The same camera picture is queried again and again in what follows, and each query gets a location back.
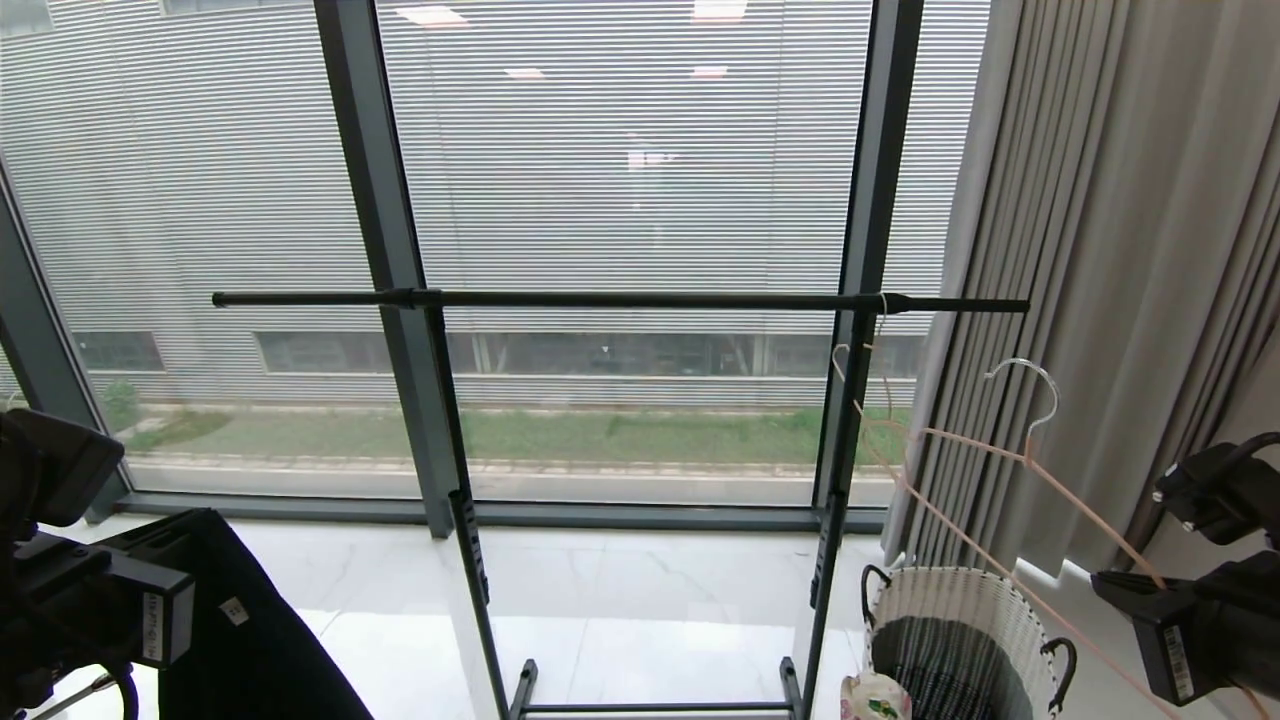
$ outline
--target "floral cloth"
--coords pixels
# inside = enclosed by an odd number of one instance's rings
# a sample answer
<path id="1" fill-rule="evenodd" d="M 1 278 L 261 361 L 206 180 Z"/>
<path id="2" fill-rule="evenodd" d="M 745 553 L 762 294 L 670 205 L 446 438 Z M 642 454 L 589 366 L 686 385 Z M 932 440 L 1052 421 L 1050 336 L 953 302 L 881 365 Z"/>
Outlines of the floral cloth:
<path id="1" fill-rule="evenodd" d="M 840 720 L 911 720 L 911 696 L 893 678 L 863 673 L 840 684 Z"/>

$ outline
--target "black pants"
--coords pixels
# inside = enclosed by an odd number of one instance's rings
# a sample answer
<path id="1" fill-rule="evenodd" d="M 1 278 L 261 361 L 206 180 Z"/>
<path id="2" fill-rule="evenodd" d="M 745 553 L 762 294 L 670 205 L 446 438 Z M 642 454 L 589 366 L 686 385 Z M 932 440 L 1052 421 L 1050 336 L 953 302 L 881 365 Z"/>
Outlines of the black pants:
<path id="1" fill-rule="evenodd" d="M 161 717 L 371 720 L 216 511 L 189 510 L 97 544 L 196 578 L 191 650 L 160 673 Z"/>

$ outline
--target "building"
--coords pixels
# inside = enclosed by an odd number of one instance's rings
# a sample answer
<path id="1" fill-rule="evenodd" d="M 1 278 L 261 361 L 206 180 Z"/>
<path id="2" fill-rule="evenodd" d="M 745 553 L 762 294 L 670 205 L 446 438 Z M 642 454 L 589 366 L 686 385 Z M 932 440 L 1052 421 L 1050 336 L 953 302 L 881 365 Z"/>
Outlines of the building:
<path id="1" fill-rule="evenodd" d="M 209 304 L 370 287 L 310 4 L 0 8 L 0 149 L 96 382 L 155 402 L 396 401 L 375 311 Z M 938 292 L 987 12 L 925 4 L 887 290 Z M 429 283 L 835 291 L 869 0 L 380 14 Z M 928 322 L 882 329 L 902 401 Z M 470 310 L 448 325 L 468 404 L 796 407 L 822 402 L 832 318 Z"/>

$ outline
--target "white marble floor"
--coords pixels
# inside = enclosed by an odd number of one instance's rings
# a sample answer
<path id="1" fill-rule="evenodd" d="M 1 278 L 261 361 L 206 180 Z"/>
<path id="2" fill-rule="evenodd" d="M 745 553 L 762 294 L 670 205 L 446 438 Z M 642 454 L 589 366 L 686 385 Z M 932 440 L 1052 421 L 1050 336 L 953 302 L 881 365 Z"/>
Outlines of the white marble floor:
<path id="1" fill-rule="evenodd" d="M 147 521 L 113 518 L 88 542 Z M 493 700 L 458 550 L 425 528 L 236 521 L 276 588 L 375 717 L 490 720 Z M 490 612 L 507 691 L 527 657 L 536 702 L 781 700 L 778 662 L 803 666 L 814 536 L 484 529 Z M 815 717 L 863 656 L 858 579 L 876 538 L 844 543 Z M 140 667 L 143 716 L 155 674 Z M 96 676 L 83 670 L 65 696 Z M 65 714 L 111 717 L 114 691 Z"/>

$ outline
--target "green lawn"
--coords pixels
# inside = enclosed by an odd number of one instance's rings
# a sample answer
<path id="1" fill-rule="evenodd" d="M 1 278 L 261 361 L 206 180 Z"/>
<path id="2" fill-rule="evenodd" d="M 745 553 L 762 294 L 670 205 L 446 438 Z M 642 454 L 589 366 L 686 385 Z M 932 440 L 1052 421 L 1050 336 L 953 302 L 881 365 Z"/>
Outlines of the green lawn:
<path id="1" fill-rule="evenodd" d="M 887 410 L 869 410 L 887 418 Z M 901 423 L 908 411 L 895 413 Z M 467 455 L 485 460 L 600 462 L 813 462 L 820 410 L 786 414 L 483 413 L 463 411 Z M 891 459 L 901 437 L 869 428 L 865 437 Z M 399 413 L 195 413 L 127 442 L 134 452 L 165 451 L 273 456 L 408 457 Z M 873 459 L 859 450 L 858 461 Z"/>

